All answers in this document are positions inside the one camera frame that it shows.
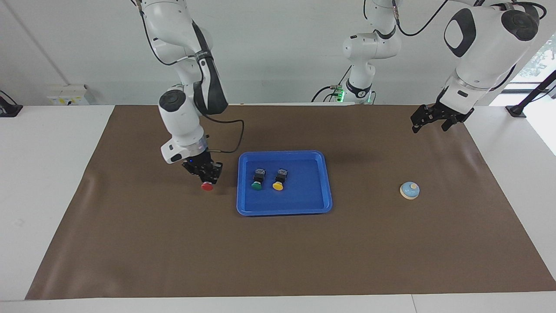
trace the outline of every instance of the brown mat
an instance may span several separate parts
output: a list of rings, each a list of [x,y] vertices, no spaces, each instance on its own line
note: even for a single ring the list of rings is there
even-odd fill
[[[158,147],[155,106],[116,107],[27,299],[556,290],[464,125],[411,132],[415,107],[231,107],[240,153],[212,193]],[[213,149],[234,125],[203,121]],[[324,153],[324,215],[242,217],[243,151]],[[422,195],[405,200],[414,180]]]

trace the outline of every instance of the blue dome object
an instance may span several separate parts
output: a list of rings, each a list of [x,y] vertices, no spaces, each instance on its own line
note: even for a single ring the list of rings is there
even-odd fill
[[[413,200],[413,199],[417,198],[419,196],[420,192],[421,192],[421,189],[419,188],[419,185],[417,185],[414,182],[404,183],[400,187],[401,195],[403,195],[404,198],[406,198],[408,200]]]

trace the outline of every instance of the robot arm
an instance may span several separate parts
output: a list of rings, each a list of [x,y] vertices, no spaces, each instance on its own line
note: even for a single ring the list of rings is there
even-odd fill
[[[391,58],[401,50],[401,38],[396,32],[391,0],[372,0],[365,6],[372,33],[358,33],[344,41],[344,56],[351,62],[351,74],[342,83],[344,101],[369,101],[375,67],[369,62]]]
[[[411,116],[413,132],[437,120],[446,120],[444,131],[464,122],[477,101],[511,74],[508,72],[531,46],[539,23],[538,11],[530,4],[477,6],[456,13],[444,40],[460,62],[436,103],[420,106]]]
[[[183,166],[201,178],[203,189],[212,190],[222,163],[211,159],[199,116],[222,113],[228,102],[210,50],[210,38],[207,40],[206,31],[191,18],[185,0],[138,0],[137,6],[145,29],[154,38],[150,44],[157,58],[174,67],[181,79],[181,84],[170,88],[159,101],[158,110],[172,134],[161,148],[162,156],[169,164],[185,160]],[[200,81],[194,78],[196,67],[201,73]]]

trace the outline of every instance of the blue plastic tray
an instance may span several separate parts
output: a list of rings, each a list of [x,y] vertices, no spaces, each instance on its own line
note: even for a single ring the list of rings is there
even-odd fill
[[[266,170],[262,190],[251,187],[255,170]],[[272,188],[279,169],[288,171],[284,190]],[[247,152],[240,156],[237,211],[244,216],[326,213],[332,195],[324,155],[319,151]]]

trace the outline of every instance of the white table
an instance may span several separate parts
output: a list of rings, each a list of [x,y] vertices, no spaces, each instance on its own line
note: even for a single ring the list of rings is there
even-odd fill
[[[0,312],[556,311],[556,292],[22,301],[112,110],[28,106],[0,119]],[[554,276],[556,156],[527,120],[502,107],[478,107],[466,125]]]

